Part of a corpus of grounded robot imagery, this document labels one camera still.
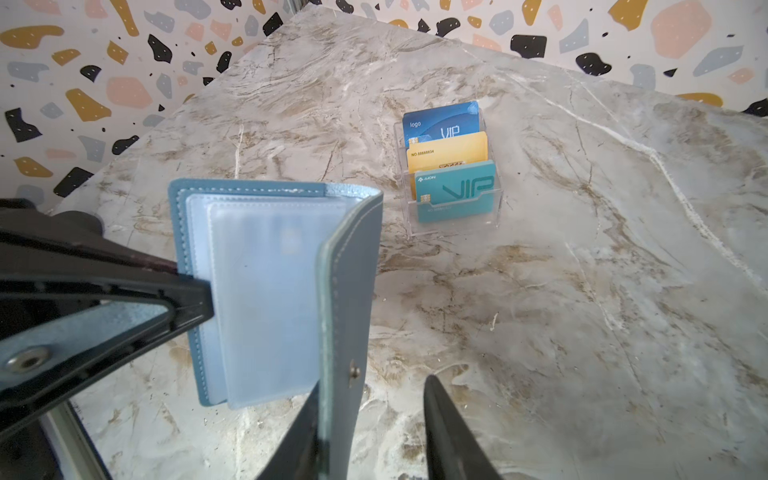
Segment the terrazzo wall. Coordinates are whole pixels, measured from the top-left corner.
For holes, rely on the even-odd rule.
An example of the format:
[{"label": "terrazzo wall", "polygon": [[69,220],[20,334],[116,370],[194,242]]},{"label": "terrazzo wall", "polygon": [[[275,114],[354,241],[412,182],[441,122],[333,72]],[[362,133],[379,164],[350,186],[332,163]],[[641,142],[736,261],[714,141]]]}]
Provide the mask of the terrazzo wall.
[{"label": "terrazzo wall", "polygon": [[310,0],[731,110],[768,114],[768,0]]},{"label": "terrazzo wall", "polygon": [[0,197],[54,205],[293,11],[291,0],[6,0]]}]

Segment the blue leather wallet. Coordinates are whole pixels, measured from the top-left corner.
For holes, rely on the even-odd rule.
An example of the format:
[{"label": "blue leather wallet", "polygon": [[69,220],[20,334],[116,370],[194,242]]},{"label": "blue leather wallet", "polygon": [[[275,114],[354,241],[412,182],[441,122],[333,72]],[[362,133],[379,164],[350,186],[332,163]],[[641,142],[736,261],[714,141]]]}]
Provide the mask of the blue leather wallet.
[{"label": "blue leather wallet", "polygon": [[200,403],[256,405],[309,392],[319,380],[318,438],[330,445],[336,473],[328,478],[345,478],[342,444],[351,445],[362,398],[382,193],[180,179],[168,196],[179,273],[208,280],[214,300],[214,317],[189,334]]}]

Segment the marble countertop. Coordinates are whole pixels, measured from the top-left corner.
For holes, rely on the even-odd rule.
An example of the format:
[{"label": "marble countertop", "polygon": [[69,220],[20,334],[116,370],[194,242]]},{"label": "marble countertop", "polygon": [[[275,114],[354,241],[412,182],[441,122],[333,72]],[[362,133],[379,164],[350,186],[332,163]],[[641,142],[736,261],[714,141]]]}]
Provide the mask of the marble countertop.
[{"label": "marble countertop", "polygon": [[[507,189],[408,241],[392,125],[476,99]],[[178,177],[385,192],[349,478],[425,478],[436,373],[505,478],[768,475],[768,121],[310,5],[66,198],[175,260]],[[74,402],[121,478],[253,478],[303,398],[197,401],[186,336]]]}]

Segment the clear acrylic card holder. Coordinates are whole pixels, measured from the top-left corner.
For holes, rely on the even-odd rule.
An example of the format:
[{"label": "clear acrylic card holder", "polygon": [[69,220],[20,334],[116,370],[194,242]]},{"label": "clear acrylic card holder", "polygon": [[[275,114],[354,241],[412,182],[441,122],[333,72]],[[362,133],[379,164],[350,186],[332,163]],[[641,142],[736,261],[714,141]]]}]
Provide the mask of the clear acrylic card holder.
[{"label": "clear acrylic card holder", "polygon": [[[480,112],[480,129],[485,131],[482,112]],[[421,202],[413,197],[411,184],[414,176],[419,172],[414,174],[408,172],[408,158],[406,156],[408,148],[401,121],[395,123],[395,139],[397,142],[398,186],[400,188],[402,216],[409,240],[414,237],[447,237],[458,233],[477,233],[498,226],[504,188],[499,176],[498,162],[491,148],[490,137],[488,138],[488,159],[497,164],[493,188],[483,191],[474,198],[437,205],[431,202]],[[477,211],[484,213],[472,214],[472,212]]]}]

